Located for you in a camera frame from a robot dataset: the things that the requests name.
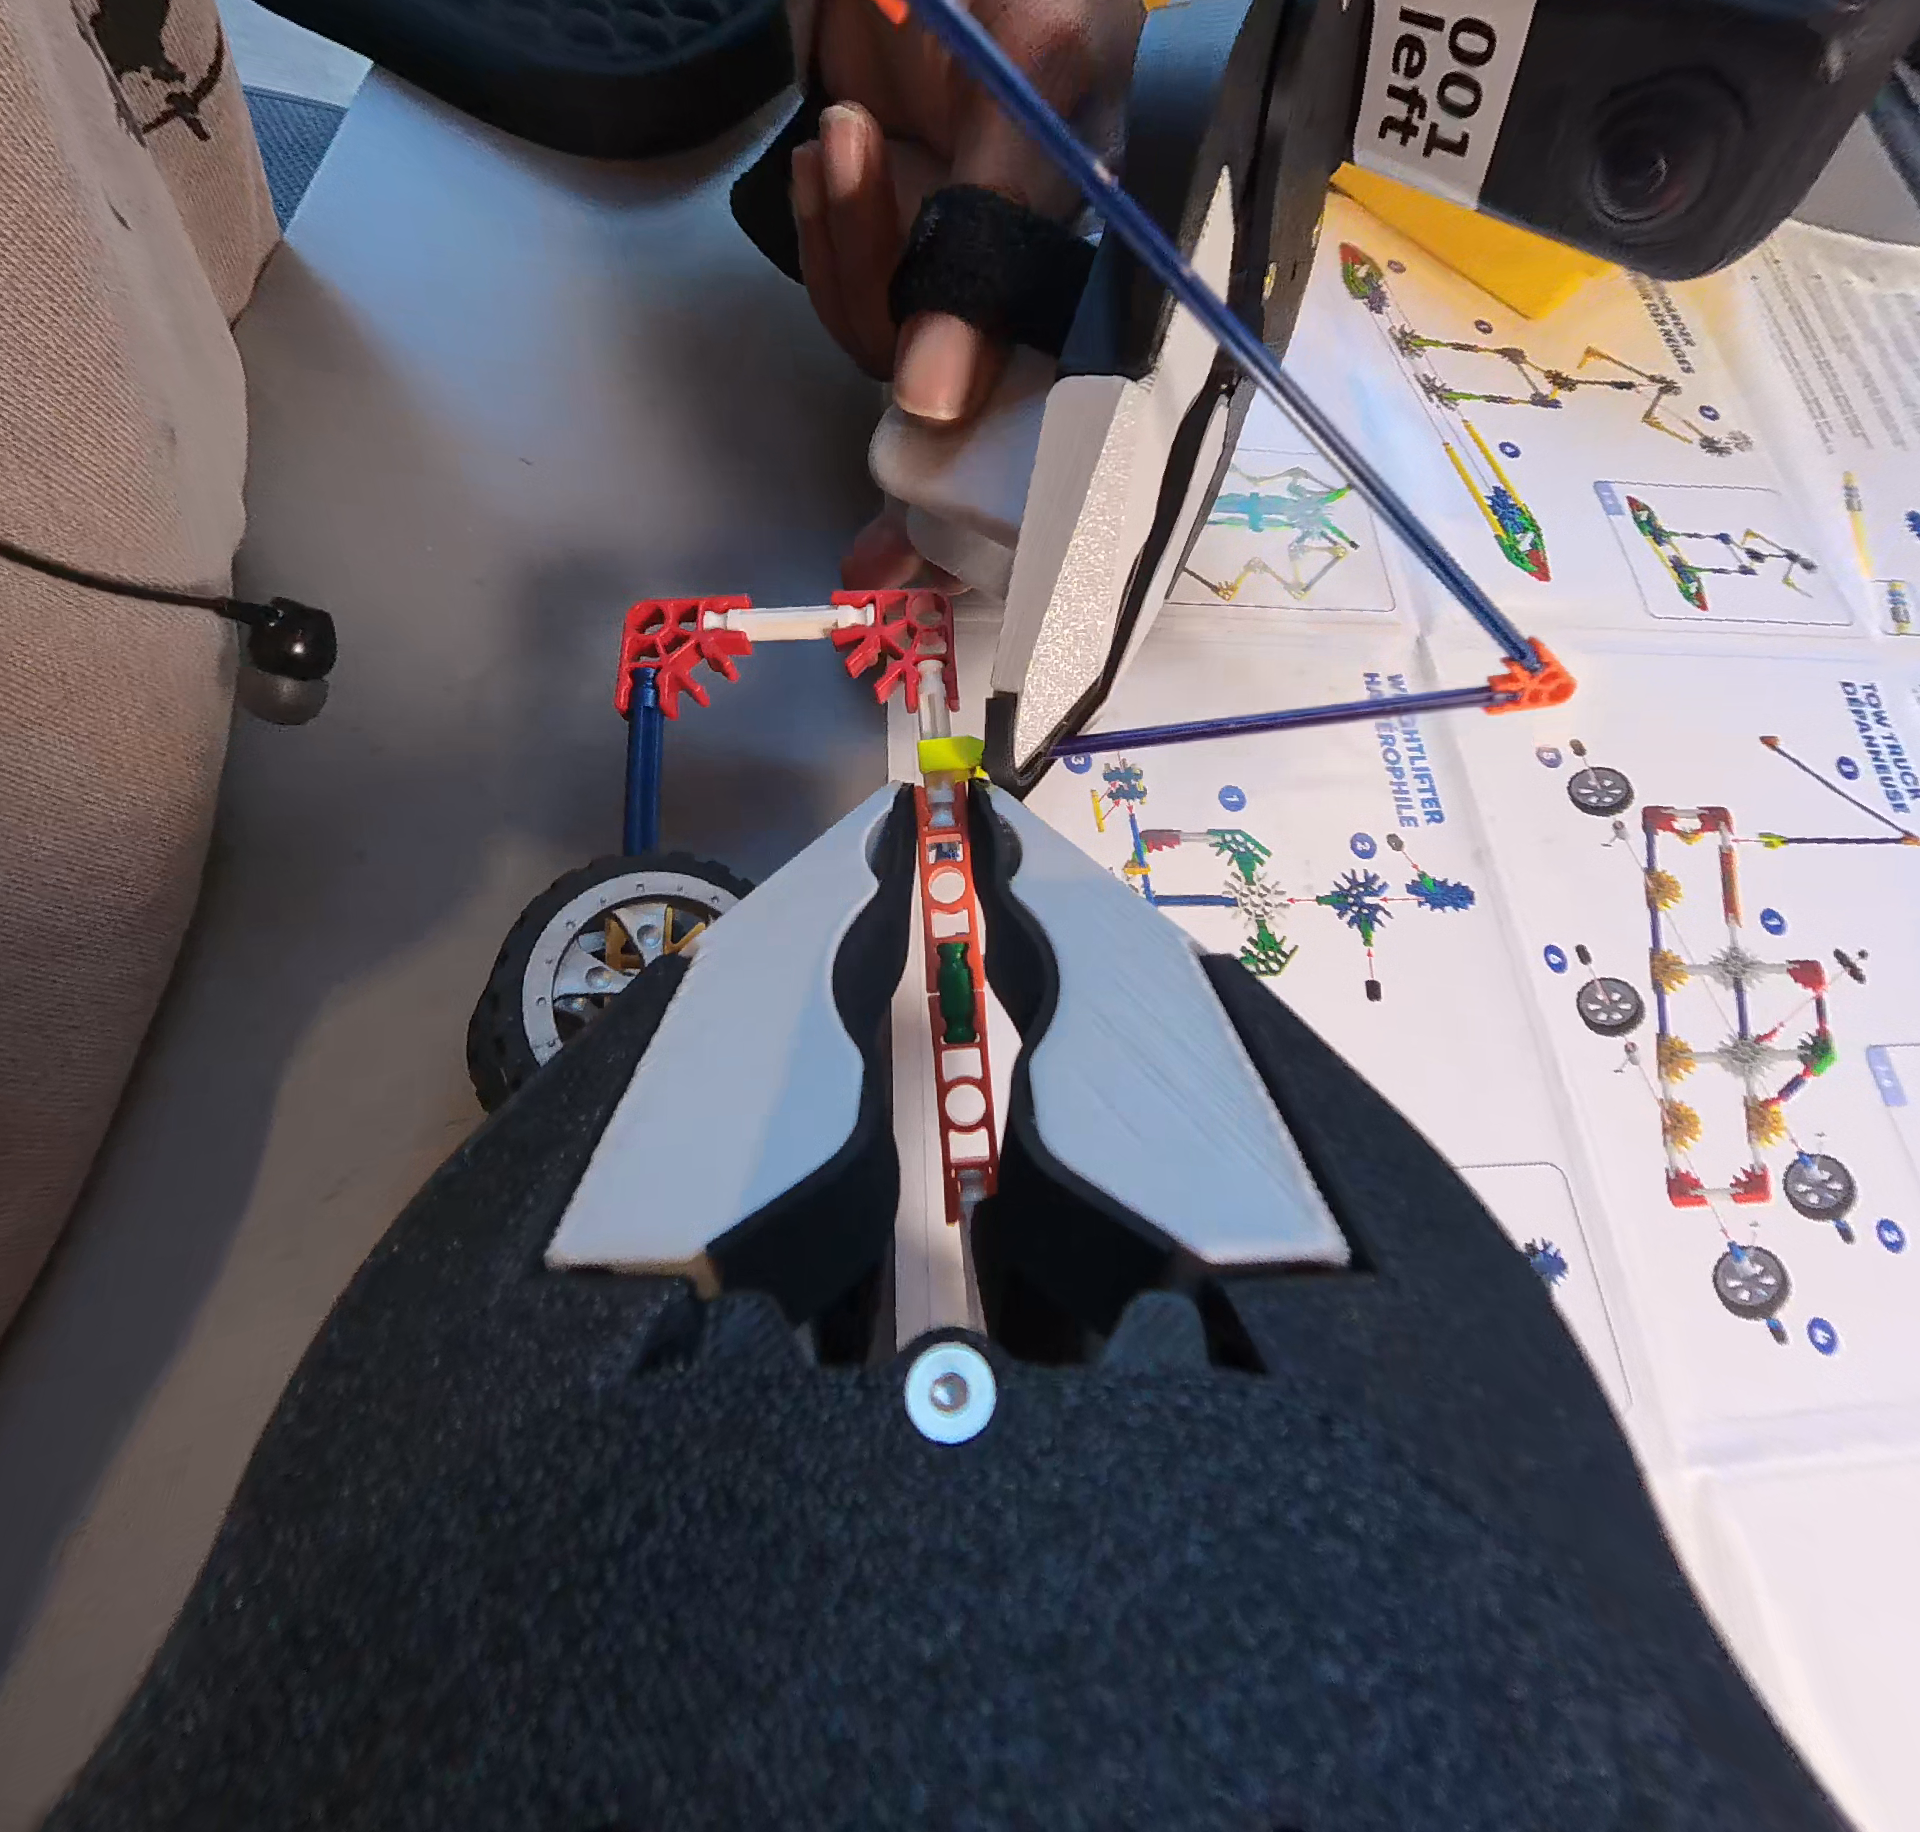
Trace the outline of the white instruction sheet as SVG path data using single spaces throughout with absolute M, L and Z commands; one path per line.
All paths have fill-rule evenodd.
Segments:
M 1575 677 L 1033 804 L 1471 1179 L 1861 1828 L 1916 1828 L 1916 250 L 1523 319 L 1333 195 L 1288 369 Z

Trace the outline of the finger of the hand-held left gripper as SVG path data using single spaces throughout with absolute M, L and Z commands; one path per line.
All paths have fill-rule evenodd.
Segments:
M 1228 365 L 1073 374 L 1043 405 L 990 682 L 990 772 L 1043 772 L 1101 712 L 1217 492 L 1252 388 Z

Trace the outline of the black toy wheel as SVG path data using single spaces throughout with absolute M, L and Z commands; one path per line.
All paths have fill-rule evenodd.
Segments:
M 592 858 L 542 892 L 506 937 L 467 1021 L 467 1075 L 506 1103 L 662 955 L 682 955 L 753 892 L 683 850 Z

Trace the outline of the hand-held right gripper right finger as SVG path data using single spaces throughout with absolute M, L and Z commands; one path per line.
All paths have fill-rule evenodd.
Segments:
M 1194 942 L 1011 796 L 975 809 L 990 989 L 1018 1055 L 975 1210 L 990 1336 L 1078 1353 L 1143 1291 L 1352 1250 Z

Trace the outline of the grey desk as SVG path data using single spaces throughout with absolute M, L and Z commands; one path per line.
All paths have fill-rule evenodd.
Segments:
M 877 386 L 704 154 L 533 150 L 387 74 L 269 266 L 241 586 L 329 608 L 316 725 L 232 727 L 201 908 L 5 1342 L 5 1824 L 84 1765 L 329 1306 L 478 1107 L 518 908 L 617 841 L 627 606 L 818 600 Z

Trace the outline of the blue rods with orange connector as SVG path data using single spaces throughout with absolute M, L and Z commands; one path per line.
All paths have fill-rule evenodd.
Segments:
M 1526 638 L 1507 620 L 1489 595 L 1463 572 L 1453 555 L 1393 492 L 1385 478 L 1365 460 L 1363 451 L 1344 436 L 1332 418 L 1291 379 L 1268 345 L 1228 309 L 1220 294 L 1203 280 L 1201 271 L 1176 250 L 1154 218 L 1124 191 L 1106 162 L 1076 141 L 1073 130 L 1013 66 L 1002 45 L 961 0 L 873 0 L 894 21 L 913 15 L 947 46 L 947 53 L 967 66 L 978 83 L 992 92 L 996 107 L 1039 145 L 1053 164 L 1080 191 L 1083 200 L 1103 221 L 1109 234 L 1118 236 L 1125 248 L 1154 275 L 1178 309 L 1188 312 L 1214 345 L 1214 355 L 1227 354 L 1261 391 L 1283 410 L 1310 433 L 1335 466 L 1344 472 L 1357 490 L 1379 508 L 1386 522 L 1443 586 L 1476 620 L 1496 642 L 1502 667 L 1488 684 L 1453 690 L 1416 691 L 1407 698 L 1408 712 L 1482 708 L 1492 715 L 1511 712 L 1539 712 L 1565 705 L 1575 691 L 1575 677 L 1541 642 Z

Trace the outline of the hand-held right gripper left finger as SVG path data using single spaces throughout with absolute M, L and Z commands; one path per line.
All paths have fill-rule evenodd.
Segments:
M 825 1353 L 894 1352 L 891 1014 L 916 867 L 916 795 L 877 790 L 707 929 L 552 1268 L 762 1291 Z

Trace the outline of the colourful rod and connector model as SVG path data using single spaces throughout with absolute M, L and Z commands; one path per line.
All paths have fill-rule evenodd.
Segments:
M 748 595 L 652 598 L 623 622 L 615 708 L 631 725 L 622 836 L 650 847 L 660 832 L 664 721 L 686 693 L 707 705 L 707 668 L 737 678 L 757 645 L 829 642 L 852 677 L 885 705 L 901 698 L 917 725 L 916 827 L 945 1214 L 974 1217 L 994 1194 L 999 1147 L 990 1077 L 990 1012 L 981 911 L 974 879 L 971 798 L 984 743 L 953 732 L 962 693 L 945 594 L 927 586 L 843 589 L 828 601 L 757 606 Z

